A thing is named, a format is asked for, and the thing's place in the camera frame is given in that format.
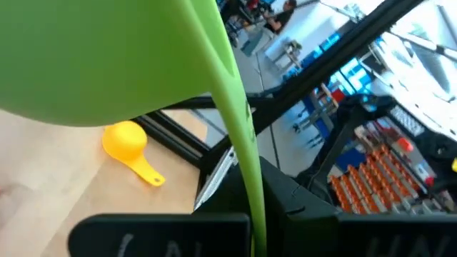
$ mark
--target yellow measuring spoon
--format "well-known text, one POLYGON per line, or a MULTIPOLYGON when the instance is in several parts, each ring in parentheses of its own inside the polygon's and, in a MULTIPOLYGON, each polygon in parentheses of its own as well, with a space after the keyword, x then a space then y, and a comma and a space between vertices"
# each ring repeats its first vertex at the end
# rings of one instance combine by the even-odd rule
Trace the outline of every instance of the yellow measuring spoon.
POLYGON ((144 130, 133 121, 106 127, 101 139, 108 155, 127 165, 151 185, 161 186, 165 178, 149 165, 143 155, 147 141, 144 130))

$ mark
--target green silicone funnel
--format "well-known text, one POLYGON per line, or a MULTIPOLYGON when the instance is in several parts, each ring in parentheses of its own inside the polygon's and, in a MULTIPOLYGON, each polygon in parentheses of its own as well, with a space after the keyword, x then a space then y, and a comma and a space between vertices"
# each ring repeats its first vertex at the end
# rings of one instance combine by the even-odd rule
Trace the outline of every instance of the green silicone funnel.
POLYGON ((0 108, 32 119, 113 124, 210 91, 266 255, 251 112, 214 0, 0 1, 0 33, 0 108))

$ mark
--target person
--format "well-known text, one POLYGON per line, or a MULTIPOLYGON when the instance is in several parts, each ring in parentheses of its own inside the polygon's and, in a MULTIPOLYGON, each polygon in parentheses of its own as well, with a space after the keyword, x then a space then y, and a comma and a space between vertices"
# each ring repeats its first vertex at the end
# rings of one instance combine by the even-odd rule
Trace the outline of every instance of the person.
POLYGON ((257 31, 243 47, 241 47, 242 52, 247 56, 251 56, 261 41, 265 41, 266 44, 274 34, 278 35, 281 33, 283 27, 285 27, 288 20, 291 19, 293 10, 296 6, 296 0, 287 0, 283 5, 283 13, 274 17, 268 17, 268 12, 263 13, 263 17, 266 20, 265 26, 260 31, 257 31))

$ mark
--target black frame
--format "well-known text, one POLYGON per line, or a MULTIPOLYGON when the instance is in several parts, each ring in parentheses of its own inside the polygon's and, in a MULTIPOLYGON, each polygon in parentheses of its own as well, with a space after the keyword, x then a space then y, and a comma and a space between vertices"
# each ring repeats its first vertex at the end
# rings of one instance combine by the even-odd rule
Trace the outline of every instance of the black frame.
MULTIPOLYGON (((294 104, 310 94, 322 81, 325 81, 356 56, 360 49, 370 44, 383 32, 389 31, 392 25, 422 1, 385 0, 308 68, 284 83, 274 94, 274 97, 248 94, 248 102, 252 108, 256 109, 252 115, 256 134, 261 133, 294 104)), ((208 109, 214 107, 210 96, 200 96, 163 109, 208 109)), ((225 136, 214 147, 210 148, 161 110, 133 120, 142 126, 150 137, 200 169, 197 193, 201 190, 207 176, 213 172, 224 153, 231 147, 229 137, 225 136)))

